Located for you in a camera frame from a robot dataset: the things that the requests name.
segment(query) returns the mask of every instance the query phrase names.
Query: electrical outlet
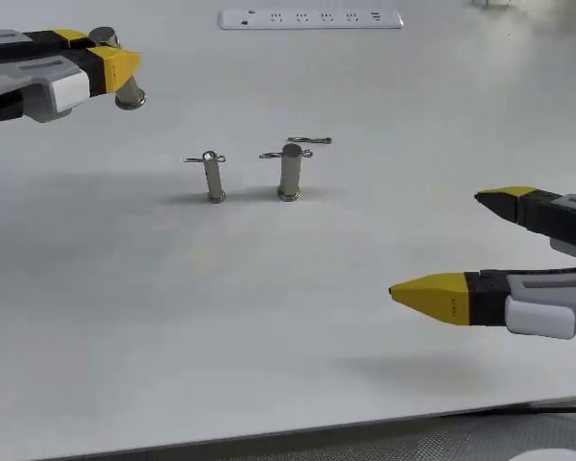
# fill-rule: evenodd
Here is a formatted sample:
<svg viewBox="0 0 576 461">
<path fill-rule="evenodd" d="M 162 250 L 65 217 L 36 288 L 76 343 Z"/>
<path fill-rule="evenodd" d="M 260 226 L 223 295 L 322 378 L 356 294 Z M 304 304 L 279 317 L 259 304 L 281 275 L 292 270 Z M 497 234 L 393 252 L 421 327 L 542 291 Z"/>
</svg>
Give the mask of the electrical outlet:
<svg viewBox="0 0 576 461">
<path fill-rule="evenodd" d="M 394 10 L 222 10 L 220 27 L 252 29 L 401 29 Z"/>
</svg>

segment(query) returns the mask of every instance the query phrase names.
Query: white tabletop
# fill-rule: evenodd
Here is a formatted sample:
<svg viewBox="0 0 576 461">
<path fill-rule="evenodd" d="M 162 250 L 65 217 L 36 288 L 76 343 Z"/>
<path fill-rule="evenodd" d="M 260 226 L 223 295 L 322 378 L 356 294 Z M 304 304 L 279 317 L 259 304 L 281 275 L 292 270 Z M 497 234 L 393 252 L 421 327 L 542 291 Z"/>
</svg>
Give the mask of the white tabletop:
<svg viewBox="0 0 576 461">
<path fill-rule="evenodd" d="M 0 461 L 576 397 L 576 338 L 445 326 L 387 291 L 576 264 L 472 198 L 576 193 L 576 1 L 217 27 L 263 4 L 0 2 L 0 29 L 113 25 L 149 96 L 0 124 Z M 334 143 L 285 204 L 257 156 L 289 135 Z M 181 164 L 207 149 L 228 159 L 217 206 Z"/>
</svg>

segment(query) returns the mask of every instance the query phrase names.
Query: silver cylinder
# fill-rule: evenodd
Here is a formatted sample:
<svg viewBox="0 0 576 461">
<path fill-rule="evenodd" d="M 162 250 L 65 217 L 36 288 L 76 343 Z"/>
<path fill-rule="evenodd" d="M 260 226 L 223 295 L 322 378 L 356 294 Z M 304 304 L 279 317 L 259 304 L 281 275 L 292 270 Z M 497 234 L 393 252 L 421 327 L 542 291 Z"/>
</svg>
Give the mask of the silver cylinder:
<svg viewBox="0 0 576 461">
<path fill-rule="evenodd" d="M 227 194 L 222 189 L 222 180 L 220 178 L 220 163 L 218 155 L 213 151 L 203 154 L 204 175 L 207 177 L 207 186 L 209 188 L 209 201 L 213 204 L 222 202 Z"/>
<path fill-rule="evenodd" d="M 97 27 L 87 35 L 90 40 L 99 45 L 121 48 L 115 29 L 109 26 Z M 145 91 L 138 87 L 134 77 L 130 77 L 121 88 L 115 91 L 115 105 L 119 109 L 134 110 L 145 104 Z"/>
<path fill-rule="evenodd" d="M 294 202 L 300 197 L 300 161 L 303 150 L 297 144 L 286 144 L 281 150 L 281 176 L 277 195 L 284 202 Z"/>
</svg>

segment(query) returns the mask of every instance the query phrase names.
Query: robotic arm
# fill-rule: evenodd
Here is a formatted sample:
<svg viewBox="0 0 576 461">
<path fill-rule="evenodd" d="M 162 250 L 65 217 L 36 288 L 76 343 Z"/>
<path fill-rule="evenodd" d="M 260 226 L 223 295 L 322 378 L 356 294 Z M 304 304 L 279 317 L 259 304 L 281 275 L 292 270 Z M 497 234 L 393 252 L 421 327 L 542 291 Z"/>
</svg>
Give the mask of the robotic arm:
<svg viewBox="0 0 576 461">
<path fill-rule="evenodd" d="M 485 190 L 476 200 L 506 221 L 550 237 L 576 257 L 576 195 L 533 187 Z M 571 339 L 576 334 L 576 268 L 437 274 L 390 288 L 398 303 L 441 322 L 506 327 L 515 334 Z"/>
<path fill-rule="evenodd" d="M 0 30 L 0 122 L 24 115 L 37 122 L 62 118 L 90 98 L 136 86 L 132 75 L 139 63 L 140 55 L 122 50 L 111 28 L 90 35 Z M 139 93 L 138 106 L 144 93 L 137 87 Z"/>
</svg>

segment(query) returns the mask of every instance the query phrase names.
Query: metal pin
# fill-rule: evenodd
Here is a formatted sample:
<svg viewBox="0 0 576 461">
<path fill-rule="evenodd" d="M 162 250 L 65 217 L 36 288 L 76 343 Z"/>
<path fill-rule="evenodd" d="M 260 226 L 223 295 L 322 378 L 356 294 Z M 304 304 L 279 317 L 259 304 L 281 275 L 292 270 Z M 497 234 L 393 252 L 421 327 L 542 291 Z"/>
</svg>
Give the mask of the metal pin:
<svg viewBox="0 0 576 461">
<path fill-rule="evenodd" d="M 121 48 L 122 45 L 117 38 L 117 34 L 112 27 L 97 27 L 88 35 L 90 40 L 99 45 Z M 134 77 L 130 77 L 124 85 L 115 91 L 115 105 L 119 109 L 134 110 L 145 104 L 147 96 L 145 91 L 138 87 Z"/>
<path fill-rule="evenodd" d="M 289 142 L 307 142 L 309 144 L 330 144 L 333 140 L 330 137 L 289 137 Z"/>
<path fill-rule="evenodd" d="M 222 189 L 219 165 L 225 161 L 227 161 L 226 157 L 218 156 L 213 151 L 205 152 L 202 158 L 187 158 L 183 161 L 184 163 L 202 163 L 204 165 L 204 175 L 207 178 L 207 187 L 209 188 L 207 197 L 212 204 L 219 204 L 227 197 Z"/>
<path fill-rule="evenodd" d="M 300 198 L 300 161 L 303 157 L 311 158 L 314 153 L 302 149 L 297 144 L 286 144 L 281 153 L 262 154 L 260 158 L 281 158 L 281 176 L 277 195 L 284 202 L 294 202 Z"/>
</svg>

